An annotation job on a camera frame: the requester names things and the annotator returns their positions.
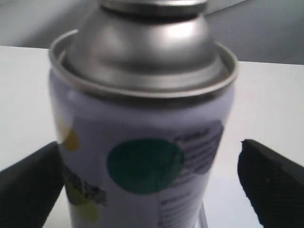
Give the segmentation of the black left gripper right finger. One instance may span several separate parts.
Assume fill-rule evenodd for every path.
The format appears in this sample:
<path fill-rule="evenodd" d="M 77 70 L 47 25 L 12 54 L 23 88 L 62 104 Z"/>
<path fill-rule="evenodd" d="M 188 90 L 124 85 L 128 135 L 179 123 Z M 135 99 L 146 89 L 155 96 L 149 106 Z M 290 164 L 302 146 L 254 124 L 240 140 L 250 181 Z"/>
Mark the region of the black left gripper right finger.
<path fill-rule="evenodd" d="M 265 145 L 242 141 L 239 182 L 265 228 L 304 226 L 304 168 Z"/>

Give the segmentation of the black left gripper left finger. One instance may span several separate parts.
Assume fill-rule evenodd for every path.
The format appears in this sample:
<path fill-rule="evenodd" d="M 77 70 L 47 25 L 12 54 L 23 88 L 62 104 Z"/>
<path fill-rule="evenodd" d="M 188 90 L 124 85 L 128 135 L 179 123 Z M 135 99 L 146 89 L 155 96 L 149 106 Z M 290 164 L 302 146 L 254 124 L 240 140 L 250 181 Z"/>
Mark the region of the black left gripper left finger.
<path fill-rule="evenodd" d="M 51 142 L 0 172 L 0 226 L 41 228 L 64 186 L 58 144 Z"/>

